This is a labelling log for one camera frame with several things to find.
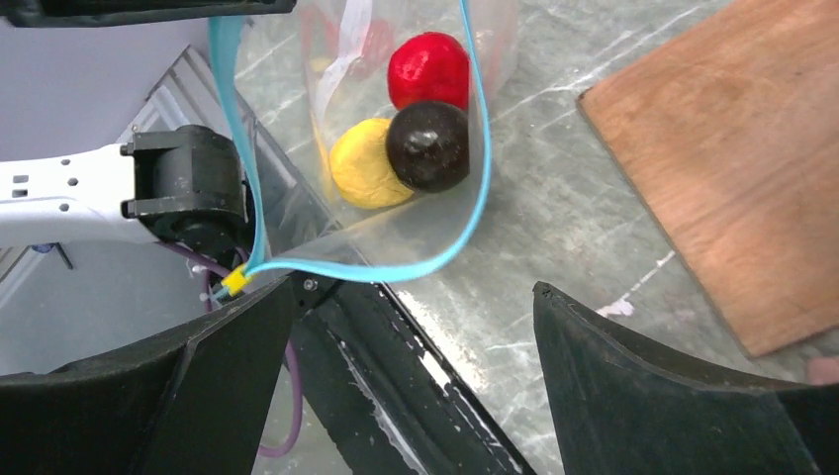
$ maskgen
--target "wooden board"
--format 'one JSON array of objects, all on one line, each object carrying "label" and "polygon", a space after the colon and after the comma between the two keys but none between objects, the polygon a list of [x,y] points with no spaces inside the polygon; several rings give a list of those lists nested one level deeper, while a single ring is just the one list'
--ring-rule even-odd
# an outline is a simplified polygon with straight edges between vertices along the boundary
[{"label": "wooden board", "polygon": [[839,325],[839,0],[737,0],[580,105],[752,355]]}]

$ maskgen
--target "brown ball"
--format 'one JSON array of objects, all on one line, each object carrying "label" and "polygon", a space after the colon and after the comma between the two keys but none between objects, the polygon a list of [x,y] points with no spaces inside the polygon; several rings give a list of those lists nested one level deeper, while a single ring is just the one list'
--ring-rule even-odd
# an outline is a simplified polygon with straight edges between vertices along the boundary
[{"label": "brown ball", "polygon": [[449,190],[469,175],[469,119],[444,102],[416,102],[394,117],[385,150],[408,188]]}]

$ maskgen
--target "yellow ball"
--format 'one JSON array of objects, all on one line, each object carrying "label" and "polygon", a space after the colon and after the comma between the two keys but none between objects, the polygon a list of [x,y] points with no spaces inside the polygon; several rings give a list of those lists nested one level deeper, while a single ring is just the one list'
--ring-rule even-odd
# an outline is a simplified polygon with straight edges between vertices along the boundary
[{"label": "yellow ball", "polygon": [[309,67],[317,74],[326,71],[330,64],[332,64],[332,60],[328,57],[313,57],[309,60]]},{"label": "yellow ball", "polygon": [[329,171],[349,204],[375,210],[406,202],[414,192],[403,185],[388,161],[385,137],[390,119],[367,119],[346,131],[329,154]]}]

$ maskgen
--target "red clay ball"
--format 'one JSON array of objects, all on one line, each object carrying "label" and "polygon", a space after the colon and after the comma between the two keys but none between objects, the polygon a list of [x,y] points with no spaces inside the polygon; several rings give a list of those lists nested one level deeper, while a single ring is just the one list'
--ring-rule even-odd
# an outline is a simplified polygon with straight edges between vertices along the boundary
[{"label": "red clay ball", "polygon": [[388,65],[388,93],[397,110],[439,101],[469,106],[469,56],[450,35],[428,32],[406,41]]}]

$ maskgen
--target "gray marble surface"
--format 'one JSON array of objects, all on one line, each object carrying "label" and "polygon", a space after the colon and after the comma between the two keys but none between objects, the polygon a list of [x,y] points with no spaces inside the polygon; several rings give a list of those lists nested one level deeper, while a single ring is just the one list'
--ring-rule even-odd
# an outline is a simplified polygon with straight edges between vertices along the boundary
[{"label": "gray marble surface", "polygon": [[[492,106],[493,188],[469,246],[394,286],[541,474],[562,474],[532,330],[538,280],[676,349],[802,380],[831,332],[749,360],[575,108],[577,96],[727,2],[520,0],[517,69]],[[294,158],[315,156],[298,40],[284,20],[240,50],[238,87]]]}]

